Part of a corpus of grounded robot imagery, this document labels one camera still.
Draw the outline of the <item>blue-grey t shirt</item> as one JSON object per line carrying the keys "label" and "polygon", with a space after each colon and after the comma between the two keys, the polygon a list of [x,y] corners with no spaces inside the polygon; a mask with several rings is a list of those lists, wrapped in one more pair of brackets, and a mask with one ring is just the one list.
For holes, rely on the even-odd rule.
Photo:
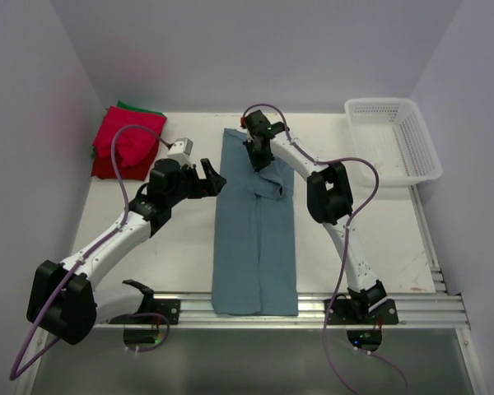
{"label": "blue-grey t shirt", "polygon": [[294,171],[283,160],[253,170],[246,135],[222,135],[212,307],[218,314],[296,316]]}

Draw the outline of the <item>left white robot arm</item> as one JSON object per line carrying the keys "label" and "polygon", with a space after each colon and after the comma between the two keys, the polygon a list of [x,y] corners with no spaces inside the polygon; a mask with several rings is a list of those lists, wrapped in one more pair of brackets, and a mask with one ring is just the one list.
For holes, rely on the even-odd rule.
{"label": "left white robot arm", "polygon": [[127,200],[121,216],[103,234],[70,257],[46,260],[36,271],[26,317],[70,345],[81,342],[97,323],[127,316],[136,323],[159,319],[152,288],[125,280],[113,290],[99,291],[100,281],[132,250],[153,237],[185,199],[214,198],[226,179],[204,158],[205,176],[195,165],[158,160],[149,180]]}

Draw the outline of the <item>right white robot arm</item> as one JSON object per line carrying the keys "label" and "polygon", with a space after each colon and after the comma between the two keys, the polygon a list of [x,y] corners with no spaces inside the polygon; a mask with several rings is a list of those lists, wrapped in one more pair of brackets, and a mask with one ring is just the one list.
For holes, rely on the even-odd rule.
{"label": "right white robot arm", "polygon": [[[366,258],[353,221],[377,194],[378,172],[368,161],[358,157],[321,159],[301,145],[284,116],[279,122],[271,123],[260,110],[262,107],[252,105],[240,118],[240,126],[247,132],[244,145],[251,165],[259,172],[280,159],[305,181],[308,212],[328,232],[341,258],[341,274],[347,279],[352,317],[357,322],[368,323],[379,314],[387,293]],[[353,207],[351,185],[344,166],[349,161],[369,167],[375,177],[370,196],[358,208]]]}

